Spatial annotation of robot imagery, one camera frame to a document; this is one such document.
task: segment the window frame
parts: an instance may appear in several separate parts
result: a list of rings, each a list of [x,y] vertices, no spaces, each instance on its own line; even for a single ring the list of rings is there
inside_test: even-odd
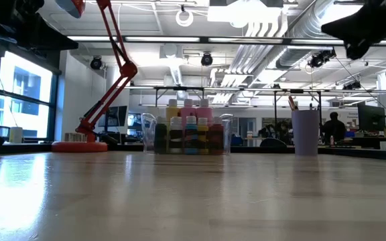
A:
[[[45,68],[44,66],[40,65],[40,63],[33,62],[33,61],[26,59],[26,58],[24,58],[24,59]],[[51,71],[51,73],[52,73],[52,83],[50,85],[50,101],[49,102],[45,102],[45,101],[35,99],[32,97],[28,97],[28,96],[23,96],[23,95],[16,94],[13,92],[0,90],[1,96],[8,96],[8,97],[16,98],[19,100],[28,101],[28,102],[31,102],[34,104],[42,104],[42,105],[48,106],[49,113],[48,113],[47,137],[46,138],[26,137],[28,142],[54,141],[54,128],[55,128],[55,122],[56,122],[56,100],[57,100],[57,93],[58,93],[57,88],[58,88],[58,81],[59,81],[59,74],[60,73],[52,71],[52,70],[49,70],[49,71]]]

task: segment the clear plastic container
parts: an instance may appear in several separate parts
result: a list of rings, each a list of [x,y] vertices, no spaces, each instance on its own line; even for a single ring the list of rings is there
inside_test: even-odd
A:
[[[231,152],[231,141],[232,141],[232,114],[222,114],[219,116],[221,118],[221,125],[223,126],[223,155],[228,155]],[[171,122],[165,123],[166,126],[170,129]],[[143,131],[143,144],[145,153],[155,153],[155,129],[157,125],[157,119],[155,116],[149,113],[142,114],[142,131]],[[169,149],[167,149],[167,154],[174,154]]]

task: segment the security camera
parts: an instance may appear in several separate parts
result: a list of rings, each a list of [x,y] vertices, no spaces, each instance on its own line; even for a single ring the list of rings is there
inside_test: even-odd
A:
[[[202,60],[200,61],[200,63],[203,65],[203,66],[210,66],[212,64],[212,57],[211,57],[211,54],[210,53],[204,53],[203,57],[202,57]]]
[[[104,64],[102,63],[102,57],[101,56],[93,56],[93,60],[90,63],[90,67],[93,70],[102,70],[104,67]]]

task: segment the table surface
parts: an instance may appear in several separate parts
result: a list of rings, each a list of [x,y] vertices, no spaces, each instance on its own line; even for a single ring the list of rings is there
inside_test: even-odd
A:
[[[386,161],[4,156],[0,240],[386,240]]]

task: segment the lamp shade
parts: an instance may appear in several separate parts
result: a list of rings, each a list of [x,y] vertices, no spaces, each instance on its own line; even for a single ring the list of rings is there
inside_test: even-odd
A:
[[[86,7],[84,0],[56,0],[56,3],[75,18],[80,18]]]

